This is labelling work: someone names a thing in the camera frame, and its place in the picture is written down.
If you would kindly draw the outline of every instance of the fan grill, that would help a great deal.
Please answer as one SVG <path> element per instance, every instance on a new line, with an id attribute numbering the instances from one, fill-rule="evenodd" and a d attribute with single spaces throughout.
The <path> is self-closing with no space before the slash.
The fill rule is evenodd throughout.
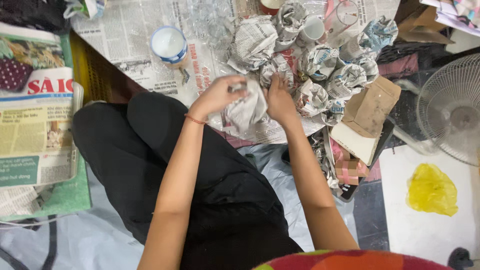
<path id="1" fill-rule="evenodd" d="M 417 101 L 417 118 L 443 152 L 479 167 L 480 54 L 455 60 L 430 77 Z"/>

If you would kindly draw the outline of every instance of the black tile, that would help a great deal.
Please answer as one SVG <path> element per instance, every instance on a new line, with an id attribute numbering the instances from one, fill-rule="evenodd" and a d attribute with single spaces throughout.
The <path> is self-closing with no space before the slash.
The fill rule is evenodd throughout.
<path id="1" fill-rule="evenodd" d="M 382 181 L 361 182 L 358 189 L 353 208 L 358 238 L 386 232 Z"/>
<path id="2" fill-rule="evenodd" d="M 359 237 L 359 246 L 361 249 L 390 251 L 388 232 L 379 232 L 362 238 Z"/>

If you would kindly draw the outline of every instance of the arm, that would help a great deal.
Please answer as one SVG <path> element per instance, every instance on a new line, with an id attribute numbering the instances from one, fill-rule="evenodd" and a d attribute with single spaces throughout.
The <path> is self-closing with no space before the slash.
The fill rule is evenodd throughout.
<path id="1" fill-rule="evenodd" d="M 272 76 L 270 91 L 266 93 L 268 115 L 285 130 L 295 186 L 305 212 L 307 225 L 315 249 L 358 249 L 348 231 L 318 164 L 312 147 L 297 117 L 295 104 L 288 94 L 287 81 Z"/>
<path id="2" fill-rule="evenodd" d="M 230 84 L 244 81 L 242 76 L 226 76 L 212 85 L 192 104 L 189 115 L 203 121 L 245 95 L 228 93 Z M 193 191 L 197 178 L 204 126 L 185 119 L 156 200 L 139 270 L 179 269 L 187 233 Z"/>

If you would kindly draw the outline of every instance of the red string bracelet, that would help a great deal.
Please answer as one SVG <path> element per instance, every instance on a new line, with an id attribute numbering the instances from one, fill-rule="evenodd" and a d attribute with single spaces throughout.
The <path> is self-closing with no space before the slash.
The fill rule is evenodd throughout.
<path id="1" fill-rule="evenodd" d="M 188 113 L 186 113 L 186 114 L 184 114 L 184 115 L 185 115 L 185 117 L 186 117 L 188 120 L 194 121 L 194 122 L 197 123 L 197 124 L 200 124 L 200 125 L 206 124 L 206 122 L 199 121 L 199 120 L 193 118 L 192 116 L 190 116 Z"/>

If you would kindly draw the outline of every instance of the hand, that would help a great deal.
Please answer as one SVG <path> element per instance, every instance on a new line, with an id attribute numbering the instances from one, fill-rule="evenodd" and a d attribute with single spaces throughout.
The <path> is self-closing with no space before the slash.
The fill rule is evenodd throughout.
<path id="1" fill-rule="evenodd" d="M 278 72 L 272 75 L 270 90 L 264 89 L 265 99 L 268 104 L 267 113 L 282 126 L 291 119 L 298 119 L 295 104 L 287 89 L 288 80 L 281 78 Z"/>
<path id="2" fill-rule="evenodd" d="M 192 104 L 189 114 L 197 120 L 203 120 L 209 113 L 223 110 L 228 104 L 247 96 L 247 90 L 228 92 L 230 85 L 245 81 L 245 77 L 241 75 L 223 76 L 215 79 Z"/>

